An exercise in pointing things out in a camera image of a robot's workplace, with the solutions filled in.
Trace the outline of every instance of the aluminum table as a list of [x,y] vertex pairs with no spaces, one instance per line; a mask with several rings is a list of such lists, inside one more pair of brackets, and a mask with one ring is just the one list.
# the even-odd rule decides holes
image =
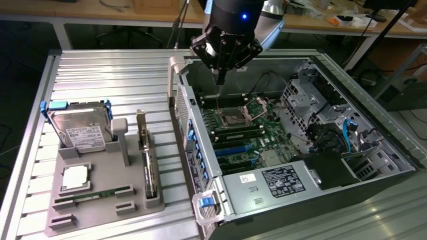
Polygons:
[[[1,239],[198,239],[166,103],[169,56],[188,51],[62,51],[49,55],[30,109],[0,213]],[[165,209],[153,214],[45,237],[58,138],[38,113],[39,101],[108,98],[114,118],[126,118],[136,134],[136,110],[146,112],[154,136]]]

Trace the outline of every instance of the white label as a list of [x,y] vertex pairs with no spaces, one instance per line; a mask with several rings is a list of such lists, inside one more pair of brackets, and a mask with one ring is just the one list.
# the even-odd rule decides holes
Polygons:
[[100,126],[69,128],[66,134],[77,150],[105,146]]
[[240,175],[240,181],[242,184],[256,181],[254,174]]
[[246,70],[248,70],[246,66],[242,66],[242,67],[236,69],[237,72],[245,72]]

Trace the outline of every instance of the barcode sticker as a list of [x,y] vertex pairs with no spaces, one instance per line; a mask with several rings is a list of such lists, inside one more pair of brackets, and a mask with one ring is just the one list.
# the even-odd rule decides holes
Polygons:
[[105,141],[100,126],[86,126],[66,129],[71,145],[77,150],[104,147]]

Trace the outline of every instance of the blue cable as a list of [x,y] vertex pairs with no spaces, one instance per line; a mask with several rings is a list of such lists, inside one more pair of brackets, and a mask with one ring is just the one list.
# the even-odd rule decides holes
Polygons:
[[349,122],[350,122],[350,121],[345,118],[345,119],[344,119],[344,122],[342,122],[342,124],[341,124],[341,134],[342,134],[344,139],[345,139],[348,152],[352,151],[352,147],[350,147],[350,145],[349,145],[349,139],[348,139],[348,135],[346,135],[346,132],[348,132],[348,130],[346,130],[346,125],[348,125]]

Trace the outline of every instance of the green circuit board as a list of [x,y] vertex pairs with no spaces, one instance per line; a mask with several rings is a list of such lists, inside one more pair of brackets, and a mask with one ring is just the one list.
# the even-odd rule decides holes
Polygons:
[[[266,104],[266,99],[262,99],[265,104],[261,105],[254,98],[248,100],[245,110],[242,106],[201,109],[205,128],[210,135],[217,131],[232,132],[234,129],[258,128],[261,126],[260,130],[256,130],[256,134],[261,134],[256,137],[248,135],[244,139],[230,139],[221,142],[216,141],[217,138],[210,138],[214,154],[222,151],[232,151],[236,148],[245,148],[245,152],[241,153],[216,155],[224,175],[284,164],[294,155],[300,154],[286,138],[286,132],[280,124],[280,119],[277,119],[272,106]],[[266,156],[270,155],[276,155],[273,161],[270,159],[266,160]]]

